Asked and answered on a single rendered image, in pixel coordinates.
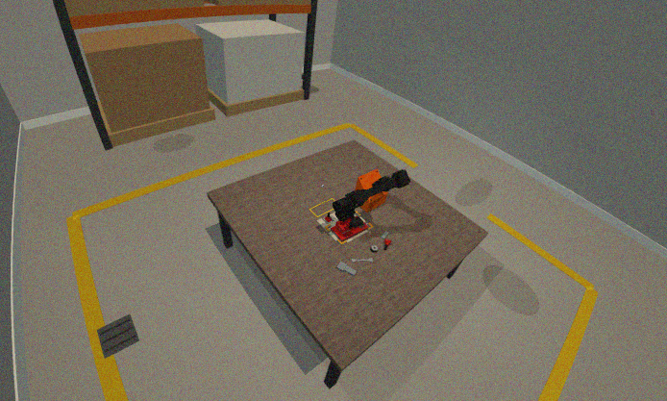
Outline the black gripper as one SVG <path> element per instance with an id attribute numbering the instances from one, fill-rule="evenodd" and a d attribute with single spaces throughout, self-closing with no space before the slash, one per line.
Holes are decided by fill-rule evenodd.
<path id="1" fill-rule="evenodd" d="M 352 209 L 347 208 L 345 210 L 348 210 L 348 212 L 350 213 L 350 218 L 352 219 L 349 222 L 349 224 L 350 224 L 349 229 L 351 229 L 352 227 L 357 228 L 358 226 L 362 225 L 363 221 L 359 217 L 354 216 L 354 214 L 356 213 L 355 208 L 352 208 Z"/>

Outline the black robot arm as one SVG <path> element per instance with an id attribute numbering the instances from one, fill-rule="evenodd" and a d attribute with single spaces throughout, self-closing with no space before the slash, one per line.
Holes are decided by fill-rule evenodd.
<path id="1" fill-rule="evenodd" d="M 372 188 L 361 190 L 357 189 L 346 194 L 345 198 L 341 198 L 333 202 L 335 215 L 339 221 L 344 222 L 347 220 L 347 218 L 350 217 L 350 213 L 345 209 L 358 208 L 362 206 L 369 197 L 383 191 L 390 191 L 392 188 L 402 188 L 408 185 L 409 182 L 410 179 L 405 169 L 394 172 L 391 178 L 389 176 L 384 176 L 373 183 Z"/>

